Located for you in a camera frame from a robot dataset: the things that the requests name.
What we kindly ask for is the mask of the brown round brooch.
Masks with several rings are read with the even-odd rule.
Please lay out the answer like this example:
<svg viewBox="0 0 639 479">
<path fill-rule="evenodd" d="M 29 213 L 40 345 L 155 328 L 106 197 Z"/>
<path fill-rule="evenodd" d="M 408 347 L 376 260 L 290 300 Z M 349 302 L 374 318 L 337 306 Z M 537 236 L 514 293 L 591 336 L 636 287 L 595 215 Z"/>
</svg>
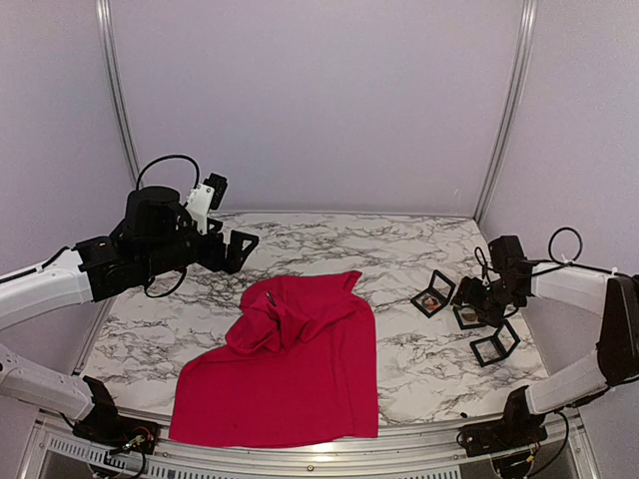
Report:
<svg viewBox="0 0 639 479">
<path fill-rule="evenodd" d="M 439 300 L 435 296 L 427 295 L 421 302 L 422 306 L 427 310 L 435 310 L 440 306 Z"/>
</svg>

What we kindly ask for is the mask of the red t-shirt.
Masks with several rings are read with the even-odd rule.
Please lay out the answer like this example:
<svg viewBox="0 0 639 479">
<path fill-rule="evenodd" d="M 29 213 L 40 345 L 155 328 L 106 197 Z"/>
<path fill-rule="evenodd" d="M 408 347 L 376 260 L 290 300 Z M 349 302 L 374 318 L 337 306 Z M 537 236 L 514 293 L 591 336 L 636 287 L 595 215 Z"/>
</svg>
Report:
<svg viewBox="0 0 639 479">
<path fill-rule="evenodd" d="M 376 437 L 375 318 L 353 291 L 360 277 L 280 275 L 250 286 L 225 345 L 182 369 L 170 439 L 285 448 Z"/>
</svg>

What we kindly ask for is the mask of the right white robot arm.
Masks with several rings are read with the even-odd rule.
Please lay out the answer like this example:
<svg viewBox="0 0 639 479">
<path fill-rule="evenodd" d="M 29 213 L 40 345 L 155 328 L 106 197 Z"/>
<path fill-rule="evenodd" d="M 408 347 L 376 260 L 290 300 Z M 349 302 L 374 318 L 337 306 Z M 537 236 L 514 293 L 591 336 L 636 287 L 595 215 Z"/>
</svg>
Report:
<svg viewBox="0 0 639 479">
<path fill-rule="evenodd" d="M 588 402 L 638 379 L 638 278 L 614 267 L 580 263 L 553 253 L 526 255 L 519 237 L 500 236 L 478 249 L 479 276 L 466 276 L 452 299 L 482 324 L 500 329 L 509 308 L 524 317 L 551 374 L 511 392 L 494 437 L 514 447 L 533 430 L 533 419 Z"/>
</svg>

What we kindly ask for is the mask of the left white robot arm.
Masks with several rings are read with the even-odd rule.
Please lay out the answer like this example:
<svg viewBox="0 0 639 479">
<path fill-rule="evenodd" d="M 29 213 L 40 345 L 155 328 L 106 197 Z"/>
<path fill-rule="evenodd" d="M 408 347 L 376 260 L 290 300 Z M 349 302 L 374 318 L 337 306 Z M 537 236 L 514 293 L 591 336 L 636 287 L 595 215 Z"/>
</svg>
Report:
<svg viewBox="0 0 639 479">
<path fill-rule="evenodd" d="M 210 218 L 228 181 L 211 174 L 196 177 L 188 196 L 174 189 L 136 183 L 124 218 L 106 236 L 63 246 L 42 263 L 1 278 L 1 327 L 8 329 L 40 315 L 115 297 L 130 288 L 148 290 L 156 278 L 175 271 L 185 276 L 193 264 L 212 272 L 242 269 L 259 239 Z M 56 411 L 106 444 L 125 437 L 126 422 L 104 384 L 58 373 L 1 349 L 2 395 Z"/>
</svg>

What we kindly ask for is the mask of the black open display box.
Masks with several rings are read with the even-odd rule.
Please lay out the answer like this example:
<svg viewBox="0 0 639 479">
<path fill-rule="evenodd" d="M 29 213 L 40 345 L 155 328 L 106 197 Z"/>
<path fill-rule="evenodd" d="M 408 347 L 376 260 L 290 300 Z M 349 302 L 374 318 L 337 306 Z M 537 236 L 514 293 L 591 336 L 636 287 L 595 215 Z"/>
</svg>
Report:
<svg viewBox="0 0 639 479">
<path fill-rule="evenodd" d="M 458 307 L 454 306 L 452 312 L 456 319 L 457 325 L 461 330 L 471 330 L 486 327 L 478 314 L 471 307 Z"/>
<path fill-rule="evenodd" d="M 508 320 L 486 337 L 470 342 L 470 348 L 480 367 L 487 367 L 507 359 L 521 340 Z"/>
<path fill-rule="evenodd" d="M 440 270 L 436 269 L 432 272 L 428 287 L 412 297 L 410 299 L 410 303 L 423 315 L 431 318 L 450 304 L 455 288 L 455 282 L 443 274 Z M 438 298 L 440 303 L 438 309 L 427 310 L 422 306 L 421 302 L 427 295 Z"/>
</svg>

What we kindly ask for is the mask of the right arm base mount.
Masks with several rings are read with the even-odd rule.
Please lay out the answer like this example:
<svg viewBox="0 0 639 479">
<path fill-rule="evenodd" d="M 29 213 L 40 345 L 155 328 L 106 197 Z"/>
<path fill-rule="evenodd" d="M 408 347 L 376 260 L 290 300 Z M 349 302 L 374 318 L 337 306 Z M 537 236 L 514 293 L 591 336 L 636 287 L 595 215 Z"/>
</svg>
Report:
<svg viewBox="0 0 639 479">
<path fill-rule="evenodd" d="M 462 426 L 456 442 L 468 457 L 505 452 L 540 443 L 548 437 L 543 425 L 546 414 L 533 414 L 522 386 L 512 391 L 499 419 Z"/>
</svg>

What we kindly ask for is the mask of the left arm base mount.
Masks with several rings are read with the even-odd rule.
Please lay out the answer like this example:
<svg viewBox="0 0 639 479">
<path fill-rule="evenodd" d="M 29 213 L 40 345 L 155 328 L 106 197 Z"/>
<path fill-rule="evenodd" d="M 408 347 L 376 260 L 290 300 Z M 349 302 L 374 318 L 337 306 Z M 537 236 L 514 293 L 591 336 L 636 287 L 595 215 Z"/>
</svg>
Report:
<svg viewBox="0 0 639 479">
<path fill-rule="evenodd" d="M 76 420 L 73 433 L 119 452 L 125 451 L 125 445 L 138 436 L 141 444 L 133 446 L 145 454 L 152 454 L 160 433 L 160 425 L 153 421 L 122 415 L 104 383 L 90 376 L 82 378 L 91 392 L 92 408 L 83 418 Z"/>
</svg>

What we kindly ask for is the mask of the left aluminium frame post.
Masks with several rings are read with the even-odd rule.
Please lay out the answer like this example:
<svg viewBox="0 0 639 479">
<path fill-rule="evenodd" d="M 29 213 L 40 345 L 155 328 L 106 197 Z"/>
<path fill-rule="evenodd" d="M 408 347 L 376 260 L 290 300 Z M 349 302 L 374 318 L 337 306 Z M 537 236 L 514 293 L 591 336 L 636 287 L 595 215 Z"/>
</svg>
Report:
<svg viewBox="0 0 639 479">
<path fill-rule="evenodd" d="M 112 2 L 109 0 L 97 0 L 95 4 L 98 34 L 106 69 L 109 95 L 115 116 L 116 130 L 122 146 L 124 164 L 126 166 L 129 182 L 134 190 L 138 185 L 141 166 L 128 115 L 125 90 L 121 77 L 113 23 Z"/>
</svg>

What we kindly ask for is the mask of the aluminium frame post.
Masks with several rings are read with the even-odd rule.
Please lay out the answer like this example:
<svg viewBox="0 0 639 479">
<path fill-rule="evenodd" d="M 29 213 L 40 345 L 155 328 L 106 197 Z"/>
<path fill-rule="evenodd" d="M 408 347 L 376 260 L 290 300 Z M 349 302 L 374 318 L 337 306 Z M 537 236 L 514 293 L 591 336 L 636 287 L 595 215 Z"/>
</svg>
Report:
<svg viewBox="0 0 639 479">
<path fill-rule="evenodd" d="M 506 90 L 505 103 L 497 128 L 495 141 L 491 150 L 488 167 L 473 213 L 473 219 L 479 226 L 482 225 L 487 217 L 489 207 L 497 187 L 499 175 L 504 165 L 513 125 L 525 88 L 533 47 L 534 28 L 538 5 L 539 2 L 536 0 L 525 0 L 522 2 L 520 22 L 515 42 L 510 79 Z"/>
<path fill-rule="evenodd" d="M 124 164 L 126 166 L 129 182 L 134 190 L 138 185 L 141 166 L 128 115 L 125 90 L 121 77 L 113 23 L 112 2 L 109 0 L 97 0 L 95 4 L 98 34 L 106 69 L 109 95 L 115 116 L 116 130 L 122 146 Z"/>
</svg>

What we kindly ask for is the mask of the right aluminium frame post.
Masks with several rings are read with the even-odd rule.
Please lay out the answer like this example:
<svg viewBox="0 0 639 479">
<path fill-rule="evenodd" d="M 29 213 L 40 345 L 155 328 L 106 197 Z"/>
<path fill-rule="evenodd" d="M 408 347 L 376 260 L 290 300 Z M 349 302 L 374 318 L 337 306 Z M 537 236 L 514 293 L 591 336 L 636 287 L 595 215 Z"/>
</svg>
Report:
<svg viewBox="0 0 639 479">
<path fill-rule="evenodd" d="M 497 128 L 495 141 L 491 150 L 488 167 L 473 213 L 473 219 L 479 226 L 482 225 L 487 217 L 489 207 L 497 187 L 499 175 L 504 165 L 513 125 L 525 88 L 533 47 L 534 28 L 538 5 L 539 2 L 536 0 L 525 0 L 522 2 L 520 22 L 515 42 L 510 79 L 506 90 L 505 103 Z"/>
</svg>

